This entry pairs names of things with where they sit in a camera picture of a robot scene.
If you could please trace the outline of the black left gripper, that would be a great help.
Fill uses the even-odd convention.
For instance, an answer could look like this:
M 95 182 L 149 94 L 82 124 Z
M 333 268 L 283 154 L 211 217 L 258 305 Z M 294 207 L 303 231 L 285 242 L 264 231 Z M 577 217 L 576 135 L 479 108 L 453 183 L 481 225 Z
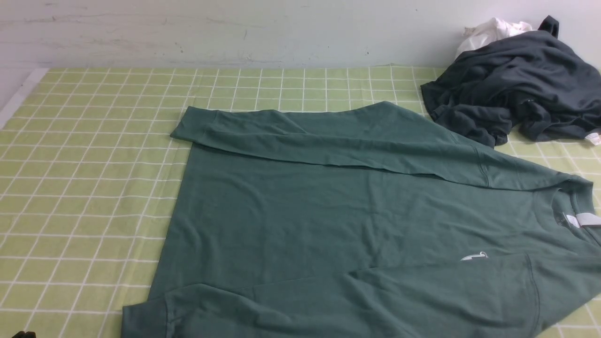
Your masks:
M 18 331 L 12 338 L 36 338 L 36 333 L 33 331 Z

